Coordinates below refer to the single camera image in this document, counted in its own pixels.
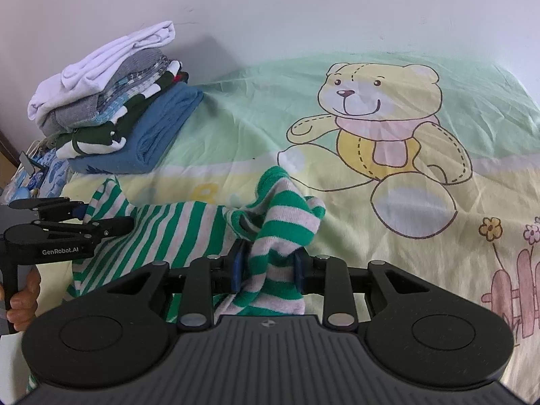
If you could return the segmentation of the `person's left hand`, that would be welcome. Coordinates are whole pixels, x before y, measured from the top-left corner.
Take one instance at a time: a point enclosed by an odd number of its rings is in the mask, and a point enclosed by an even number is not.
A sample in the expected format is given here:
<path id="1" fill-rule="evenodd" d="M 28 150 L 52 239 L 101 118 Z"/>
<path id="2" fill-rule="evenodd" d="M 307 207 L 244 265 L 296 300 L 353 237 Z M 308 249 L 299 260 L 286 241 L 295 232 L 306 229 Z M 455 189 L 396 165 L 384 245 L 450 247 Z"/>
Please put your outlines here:
<path id="1" fill-rule="evenodd" d="M 19 293 L 11 297 L 11 308 L 6 311 L 7 321 L 15 331 L 25 331 L 36 318 L 37 297 L 40 294 L 41 276 L 37 268 L 27 275 L 27 285 Z"/>

